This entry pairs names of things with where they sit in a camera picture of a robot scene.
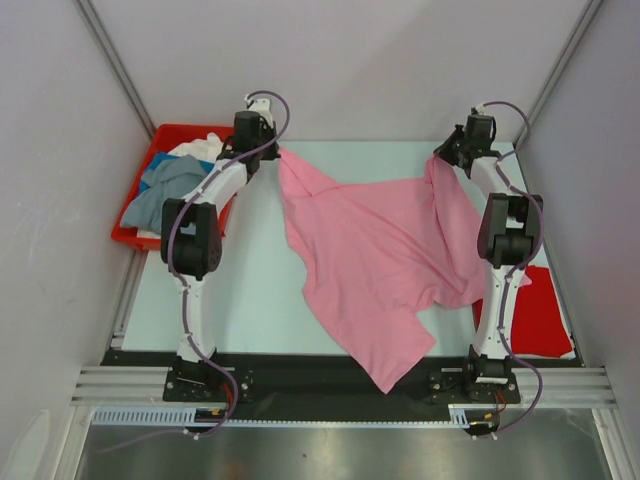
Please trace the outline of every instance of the red cloth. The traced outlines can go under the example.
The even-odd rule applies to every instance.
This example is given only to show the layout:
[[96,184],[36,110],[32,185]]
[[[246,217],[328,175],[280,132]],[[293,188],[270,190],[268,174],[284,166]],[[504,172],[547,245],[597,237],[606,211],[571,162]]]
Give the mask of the red cloth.
[[[562,324],[558,299],[548,268],[527,267],[531,285],[521,287],[511,330],[511,348],[516,354],[560,358],[573,347]],[[482,300],[473,304],[476,328],[482,312]]]

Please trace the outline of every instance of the blue cloth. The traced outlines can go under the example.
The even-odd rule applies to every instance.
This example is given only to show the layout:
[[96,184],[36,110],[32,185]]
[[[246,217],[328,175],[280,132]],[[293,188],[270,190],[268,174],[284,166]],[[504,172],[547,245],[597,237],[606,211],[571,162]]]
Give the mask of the blue cloth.
[[148,188],[129,204],[120,225],[142,228],[155,233],[162,230],[162,206],[168,198],[182,198],[193,191],[207,176],[202,162],[191,155],[162,161],[142,174]]
[[[153,160],[151,160],[151,163],[147,166],[147,168],[144,169],[144,171],[148,172],[149,170],[155,170],[156,168],[158,168],[158,165],[160,165],[162,162],[166,160],[176,160],[178,158],[182,158],[182,157],[169,155],[168,153],[156,153],[153,156]],[[213,163],[203,162],[202,160],[198,160],[198,162],[200,163],[200,166],[203,168],[203,170],[207,173],[207,175],[211,173],[214,167]],[[140,195],[142,192],[144,192],[148,188],[149,188],[149,184],[144,181],[144,175],[143,175],[142,179],[140,179],[140,185],[138,187],[138,195]]]

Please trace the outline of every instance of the white cloth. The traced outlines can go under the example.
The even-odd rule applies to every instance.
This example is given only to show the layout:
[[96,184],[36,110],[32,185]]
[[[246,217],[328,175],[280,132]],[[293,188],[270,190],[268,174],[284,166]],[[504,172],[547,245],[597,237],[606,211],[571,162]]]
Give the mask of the white cloth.
[[[197,138],[191,142],[185,142],[178,145],[176,148],[167,152],[169,155],[175,155],[176,157],[184,157],[185,155],[192,155],[198,160],[203,162],[215,163],[216,158],[222,151],[222,141],[215,133],[210,133],[207,138]],[[153,232],[147,230],[138,229],[138,238],[160,238],[160,235],[156,235]]]

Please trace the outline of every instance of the white table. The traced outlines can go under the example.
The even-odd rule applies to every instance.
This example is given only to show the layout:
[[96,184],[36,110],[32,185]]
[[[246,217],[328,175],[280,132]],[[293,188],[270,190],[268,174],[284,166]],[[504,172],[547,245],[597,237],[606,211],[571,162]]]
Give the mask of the white table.
[[[424,175],[437,142],[282,142],[343,183],[367,183]],[[512,148],[497,144],[500,151]],[[524,188],[517,160],[505,160],[512,182]],[[480,213],[480,190],[456,169]],[[344,354],[324,331],[302,295],[306,269],[287,245],[278,188],[278,163],[262,162],[236,197],[226,229],[220,267],[208,284],[218,350],[244,353]],[[548,266],[541,251],[533,262]],[[474,335],[471,308],[438,305],[418,314],[436,338],[429,356],[462,356]],[[158,252],[150,252],[131,310],[123,350],[176,351],[182,329],[178,293]]]

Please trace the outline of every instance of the pile of clothes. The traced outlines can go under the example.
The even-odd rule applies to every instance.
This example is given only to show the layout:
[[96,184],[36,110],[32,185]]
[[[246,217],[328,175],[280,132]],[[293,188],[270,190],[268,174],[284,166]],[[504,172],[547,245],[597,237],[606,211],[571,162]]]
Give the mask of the pile of clothes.
[[129,204],[120,226],[135,227],[138,237],[157,238],[162,230],[162,205],[193,191],[215,167],[222,142],[215,133],[156,153],[140,179],[138,195]]

